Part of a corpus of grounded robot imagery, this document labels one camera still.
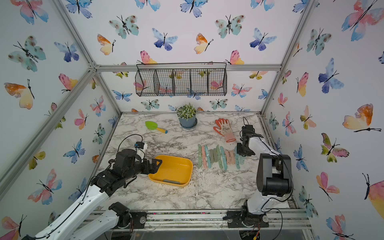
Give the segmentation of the pink sheathed fruit knife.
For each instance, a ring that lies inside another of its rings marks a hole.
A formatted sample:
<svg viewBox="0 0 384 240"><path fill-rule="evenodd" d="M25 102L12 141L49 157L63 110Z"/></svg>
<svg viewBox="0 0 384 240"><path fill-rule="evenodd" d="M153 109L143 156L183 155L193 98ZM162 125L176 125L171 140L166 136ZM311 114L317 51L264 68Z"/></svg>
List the pink sheathed fruit knife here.
<svg viewBox="0 0 384 240"><path fill-rule="evenodd" d="M207 159L206 159L206 152L205 152L205 146L202 145L202 159L203 159L203 166L204 169L208 168Z"/></svg>

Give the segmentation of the green sheathed fruit knife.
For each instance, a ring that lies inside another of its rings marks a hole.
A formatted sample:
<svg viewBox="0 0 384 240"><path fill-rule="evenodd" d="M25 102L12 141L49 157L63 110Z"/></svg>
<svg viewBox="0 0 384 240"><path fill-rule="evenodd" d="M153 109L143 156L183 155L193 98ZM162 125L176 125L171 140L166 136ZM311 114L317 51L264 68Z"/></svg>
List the green sheathed fruit knife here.
<svg viewBox="0 0 384 240"><path fill-rule="evenodd" d="M201 168L203 165L203 156L202 156L202 146L198 144L198 168Z"/></svg>

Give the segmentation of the yellow plastic storage tray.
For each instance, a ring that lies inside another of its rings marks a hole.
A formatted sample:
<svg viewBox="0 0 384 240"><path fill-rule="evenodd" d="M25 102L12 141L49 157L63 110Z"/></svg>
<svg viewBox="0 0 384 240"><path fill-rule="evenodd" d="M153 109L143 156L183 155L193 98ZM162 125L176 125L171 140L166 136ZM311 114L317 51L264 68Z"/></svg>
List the yellow plastic storage tray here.
<svg viewBox="0 0 384 240"><path fill-rule="evenodd" d="M162 160L163 163L156 174L149 175L151 181L180 188L186 187L190 183L193 173L191 160L167 155L159 155L155 159ZM181 185L164 183L163 180L178 181Z"/></svg>

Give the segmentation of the grey green folding knife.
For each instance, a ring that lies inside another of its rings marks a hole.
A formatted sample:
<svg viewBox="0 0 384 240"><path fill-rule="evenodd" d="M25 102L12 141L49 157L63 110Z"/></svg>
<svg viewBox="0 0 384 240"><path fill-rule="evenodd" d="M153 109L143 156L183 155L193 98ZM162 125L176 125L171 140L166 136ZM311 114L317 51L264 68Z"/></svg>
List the grey green folding knife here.
<svg viewBox="0 0 384 240"><path fill-rule="evenodd" d="M171 180L163 180L164 183L170 183L170 184L176 184L176 185L181 185L180 182L178 181L171 181Z"/></svg>

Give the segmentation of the teal ceramic sheathed knife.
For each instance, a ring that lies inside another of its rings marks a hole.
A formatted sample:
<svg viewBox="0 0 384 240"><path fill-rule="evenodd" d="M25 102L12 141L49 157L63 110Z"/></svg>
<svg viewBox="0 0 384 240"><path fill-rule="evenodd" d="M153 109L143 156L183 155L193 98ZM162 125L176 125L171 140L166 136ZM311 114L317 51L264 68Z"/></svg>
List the teal ceramic sheathed knife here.
<svg viewBox="0 0 384 240"><path fill-rule="evenodd" d="M210 169L212 167L211 158L210 158L210 151L209 151L207 146L204 146L204 150L205 150L206 163L207 163L208 168Z"/></svg>

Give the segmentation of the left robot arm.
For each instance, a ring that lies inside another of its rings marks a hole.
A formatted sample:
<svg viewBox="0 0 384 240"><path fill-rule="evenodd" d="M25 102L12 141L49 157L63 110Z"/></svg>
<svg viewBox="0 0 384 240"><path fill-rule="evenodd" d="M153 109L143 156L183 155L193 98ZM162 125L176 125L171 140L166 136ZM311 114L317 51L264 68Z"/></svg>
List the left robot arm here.
<svg viewBox="0 0 384 240"><path fill-rule="evenodd" d="M25 240L90 240L113 228L132 230L134 218L130 209L120 202L113 203L96 220L80 227L81 223L120 188L126 188L140 174L158 172L163 161L147 160L141 149L124 149L109 160L108 167L91 178L83 194L62 215L35 236Z"/></svg>

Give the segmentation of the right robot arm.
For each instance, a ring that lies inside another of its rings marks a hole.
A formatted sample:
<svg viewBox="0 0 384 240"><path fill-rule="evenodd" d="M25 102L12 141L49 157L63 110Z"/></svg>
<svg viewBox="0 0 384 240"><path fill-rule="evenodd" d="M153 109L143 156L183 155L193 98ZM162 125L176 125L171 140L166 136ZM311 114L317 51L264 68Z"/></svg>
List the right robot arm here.
<svg viewBox="0 0 384 240"><path fill-rule="evenodd" d="M257 134L252 125L245 124L241 131L241 143L237 144L236 153L240 157L258 156L256 173L257 190L242 206L240 219L247 227L266 227L267 209L276 202L282 203L285 195L293 193L291 158L282 155L271 147L265 138Z"/></svg>

